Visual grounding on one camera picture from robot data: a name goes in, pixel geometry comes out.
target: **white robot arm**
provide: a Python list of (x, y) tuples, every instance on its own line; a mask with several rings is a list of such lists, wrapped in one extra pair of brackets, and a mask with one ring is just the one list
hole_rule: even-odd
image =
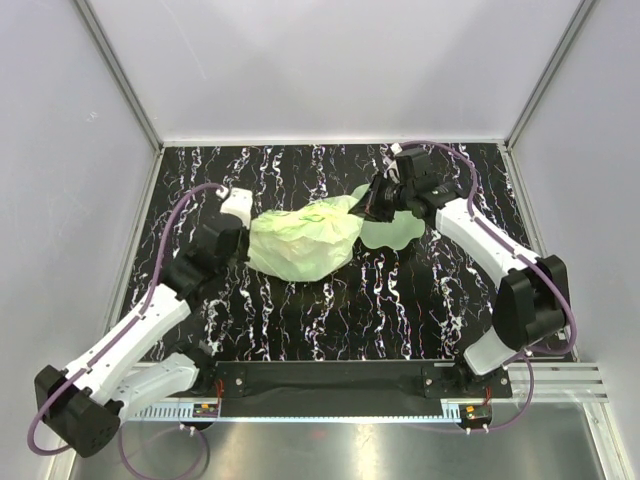
[(449, 237), (476, 260), (498, 288), (492, 327), (458, 359), (460, 384), (482, 381), (524, 348), (568, 323), (556, 294), (528, 263), (542, 270), (558, 292), (569, 299), (567, 271), (556, 256), (540, 258), (481, 213), (453, 184), (428, 174), (428, 154), (397, 145), (393, 174), (376, 174), (351, 213), (366, 221), (390, 222), (396, 211), (411, 211)]
[(81, 456), (95, 454), (120, 424), (156, 401), (176, 392), (204, 393), (213, 386), (213, 360), (196, 348), (172, 353), (142, 372), (130, 372), (155, 342), (201, 304), (205, 289), (224, 278), (233, 263), (247, 259), (252, 193), (234, 188), (221, 194), (225, 201), (220, 215), (199, 225), (194, 240), (163, 269), (142, 316), (146, 296), (64, 370), (47, 366), (36, 376), (41, 409), (68, 376), (84, 372), (42, 418)]

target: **white enclosure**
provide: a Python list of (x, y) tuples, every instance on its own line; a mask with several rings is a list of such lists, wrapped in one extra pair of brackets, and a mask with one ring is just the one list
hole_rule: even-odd
[(536, 88), (591, 3), (0, 0), (2, 478), (44, 478), (33, 378), (103, 333), (158, 142), (502, 142), (526, 106), (506, 150), (640, 472), (640, 4), (596, 2)]
[(579, 0), (91, 0), (168, 142), (503, 139)]
[(0, 3), (1, 476), (40, 479), (33, 378), (103, 333), (153, 150), (71, 2)]
[(579, 352), (603, 373), (640, 472), (640, 4), (595, 7), (515, 146), (549, 252), (568, 264)]

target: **plastic bag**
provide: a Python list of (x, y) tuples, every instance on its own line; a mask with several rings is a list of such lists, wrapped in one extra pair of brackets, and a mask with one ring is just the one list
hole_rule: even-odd
[(363, 219), (349, 195), (295, 212), (269, 210), (251, 222), (249, 267), (288, 282), (315, 282), (351, 261)]

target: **purple cable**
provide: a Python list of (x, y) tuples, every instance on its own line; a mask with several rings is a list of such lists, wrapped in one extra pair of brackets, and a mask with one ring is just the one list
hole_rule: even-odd
[[(198, 468), (198, 465), (200, 464), (200, 461), (202, 460), (202, 457), (204, 456), (204, 452), (208, 448), (208, 445), (207, 445), (207, 439), (205, 438), (204, 434), (200, 430), (194, 428), (192, 431), (198, 433), (198, 440), (200, 440), (200, 444), (202, 445), (202, 448), (200, 449), (200, 453), (198, 454), (198, 458), (195, 459), (193, 464), (182, 475), (179, 475), (177, 477), (173, 477), (167, 480), (186, 480), (191, 476), (191, 474), (193, 474), (195, 469)], [(133, 475), (136, 478), (139, 478), (140, 480), (160, 480), (154, 477), (148, 477), (146, 475), (143, 475), (142, 473), (138, 472), (133, 467), (133, 465), (131, 465), (131, 463), (129, 462), (129, 459), (127, 458), (127, 454), (124, 451), (122, 428), (118, 430), (118, 450), (120, 452), (120, 458), (122, 459), (122, 464), (124, 465), (124, 468), (126, 468), (131, 475)]]
[[(135, 457), (138, 453), (140, 453), (141, 451), (143, 451), (145, 448), (147, 448), (149, 445), (151, 445), (152, 443), (154, 443), (156, 440), (158, 440), (159, 438), (164, 437), (165, 435), (168, 435), (169, 433), (175, 432), (176, 431), (176, 427), (175, 425), (169, 428), (165, 428), (164, 430), (161, 430), (160, 432), (156, 433), (155, 435), (153, 435), (150, 438), (147, 438), (142, 445), (140, 445), (136, 450), (134, 450), (131, 453), (128, 453), (126, 455), (127, 460), (131, 460), (133, 457)], [(117, 465), (122, 465), (122, 459), (120, 460), (114, 460), (113, 462), (109, 462), (110, 465), (113, 466), (117, 466)]]
[(42, 419), (51, 408), (51, 405), (53, 405), (58, 400), (58, 398), (60, 398), (60, 396), (67, 390), (67, 388), (73, 385), (82, 375), (84, 375), (85, 372), (86, 370), (84, 368), (78, 370), (75, 375), (69, 378), (69, 380), (64, 382), (60, 386), (60, 388), (53, 392), (53, 395), (51, 395), (47, 399), (47, 401), (44, 402), (42, 408), (38, 410), (38, 413), (29, 425), (29, 430), (27, 432), (27, 445), (33, 453), (45, 457), (50, 455), (58, 455), (59, 453), (66, 452), (67, 450), (69, 450), (69, 448), (71, 448), (69, 447), (69, 445), (65, 445), (64, 447), (60, 447), (55, 450), (44, 450), (40, 448), (38, 445), (36, 445), (36, 428), (38, 427), (40, 419)]
[(524, 405), (522, 406), (520, 411), (515, 415), (515, 417), (513, 417), (508, 422), (505, 422), (498, 426), (490, 428), (489, 431), (491, 432), (499, 432), (500, 430), (506, 430), (507, 428), (512, 427), (515, 423), (517, 423), (522, 418), (522, 416), (531, 406), (531, 401), (533, 400), (533, 386), (535, 383), (533, 378), (533, 366), (531, 365), (531, 362), (527, 357), (523, 356), (522, 360), (527, 365), (527, 370), (529, 370), (529, 393), (527, 394), (527, 399), (524, 401)]
[[(457, 158), (458, 160), (461, 160), (467, 167), (469, 167), (469, 170), (471, 171), (471, 190), (469, 192), (469, 198), (467, 199), (467, 210), (469, 211), (469, 215), (471, 215), (471, 218), (480, 226), (480, 228), (482, 228), (500, 246), (505, 248), (511, 255), (514, 255), (515, 251), (514, 251), (513, 247), (511, 245), (509, 245), (499, 235), (497, 235), (496, 232), (494, 232), (489, 227), (489, 225), (487, 225), (484, 222), (484, 220), (482, 220), (482, 218), (480, 218), (480, 217), (478, 217), (478, 216), (476, 216), (474, 214), (473, 199), (476, 196), (476, 193), (478, 192), (478, 174), (477, 174), (476, 167), (473, 164), (473, 162), (467, 156), (465, 156), (462, 153), (458, 152), (457, 150), (449, 147), (448, 145), (444, 145), (442, 143), (431, 142), (431, 141), (425, 140), (425, 141), (419, 141), (419, 142), (417, 142), (417, 141), (405, 142), (405, 143), (400, 144), (400, 146), (403, 149), (409, 148), (409, 147), (418, 147), (418, 146), (422, 146), (422, 145), (430, 145), (430, 146), (433, 146), (433, 147), (440, 148), (440, 149), (444, 150), (445, 152), (448, 152), (450, 155), (452, 155), (453, 157)], [(577, 337), (577, 334), (578, 334), (578, 329), (577, 329), (577, 326), (576, 326), (576, 318), (573, 315), (573, 311), (571, 310), (571, 306), (569, 305), (569, 302), (567, 301), (566, 298), (564, 298), (564, 295), (562, 294), (562, 292), (560, 292), (560, 290), (558, 290), (558, 287), (555, 286), (555, 284), (551, 281), (551, 279), (547, 276), (547, 274), (544, 273), (535, 263), (531, 262), (528, 258), (526, 258), (524, 255), (521, 255), (521, 254), (516, 255), (515, 258), (517, 258), (522, 263), (527, 265), (527, 267), (531, 268), (531, 270), (547, 285), (547, 287), (549, 287), (549, 290), (551, 290), (553, 295), (556, 297), (556, 299), (560, 303), (560, 306), (562, 307), (562, 310), (564, 311), (564, 314), (567, 317), (567, 323), (569, 325), (569, 330), (570, 330), (570, 336), (569, 336), (569, 340), (567, 341), (567, 345), (565, 345), (560, 350), (550, 350), (548, 348), (536, 347), (534, 345), (534, 346), (531, 347), (531, 351), (538, 352), (538, 353), (547, 353), (547, 354), (552, 354), (552, 355), (565, 355), (565, 354), (571, 352), (571, 350), (573, 350), (573, 347), (574, 347), (574, 345), (576, 343), (576, 337)]]
[[(127, 334), (127, 332), (129, 330), (131, 330), (133, 328), (133, 326), (144, 316), (144, 312), (146, 312), (147, 309), (149, 308), (149, 305), (151, 304), (151, 299), (153, 298), (153, 292), (155, 291), (156, 286), (158, 285), (158, 280), (160, 278), (160, 271), (162, 270), (162, 259), (164, 258), (164, 251), (165, 251), (167, 242), (169, 241), (171, 227), (173, 227), (173, 224), (175, 223), (176, 218), (178, 217), (178, 215), (180, 215), (180, 212), (185, 207), (187, 202), (196, 193), (202, 192), (203, 190), (207, 190), (207, 189), (220, 190), (221, 188), (224, 188), (224, 187), (222, 185), (218, 184), (218, 183), (203, 183), (202, 185), (198, 185), (197, 187), (189, 190), (178, 201), (176, 206), (173, 208), (173, 211), (171, 212), (171, 215), (169, 215), (169, 219), (167, 220), (167, 224), (165, 225), (164, 230), (162, 232), (162, 238), (160, 239), (160, 248), (159, 248), (159, 251), (158, 251), (158, 257), (156, 258), (156, 264), (155, 264), (154, 271), (153, 271), (153, 277), (151, 278), (151, 283), (149, 284), (149, 290), (147, 292), (147, 297), (145, 298), (145, 301), (142, 304), (142, 307), (140, 307), (140, 310), (138, 311), (138, 315), (136, 315), (127, 325), (125, 325), (125, 327), (120, 332), (118, 332), (118, 334), (116, 336), (114, 336), (104, 347), (102, 347), (102, 349), (98, 353), (96, 353), (87, 362), (87, 366), (89, 368), (91, 368), (93, 365), (95, 365), (98, 362), (98, 360), (100, 360), (102, 357), (104, 357), (104, 355), (109, 350), (111, 350), (111, 348), (113, 348), (113, 346), (116, 343), (118, 343), (122, 339), (122, 337), (124, 337)], [(56, 402), (56, 400), (58, 400), (58, 398), (60, 398), (60, 396), (64, 392), (66, 392), (67, 389), (71, 385), (73, 385), (80, 377), (82, 377), (82, 375), (84, 375), (86, 372), (87, 372), (86, 369), (81, 368), (71, 378), (69, 378), (65, 383), (63, 383), (60, 386), (60, 388), (58, 388), (51, 395), (51, 397), (49, 397), (49, 399), (44, 403), (44, 405), (42, 405), (40, 410), (38, 410), (38, 413), (36, 414), (36, 416), (31, 421), (31, 424), (29, 425), (29, 430), (27, 431), (27, 446), (36, 455), (40, 455), (40, 456), (58, 455), (59, 453), (66, 452), (67, 450), (69, 450), (69, 448), (70, 448), (69, 445), (65, 445), (64, 447), (60, 447), (60, 448), (55, 449), (55, 450), (44, 450), (44, 449), (38, 447), (36, 445), (36, 441), (35, 441), (36, 428), (37, 428), (38, 423), (40, 422), (40, 420), (46, 415), (46, 413), (51, 408), (51, 405), (53, 405)]]

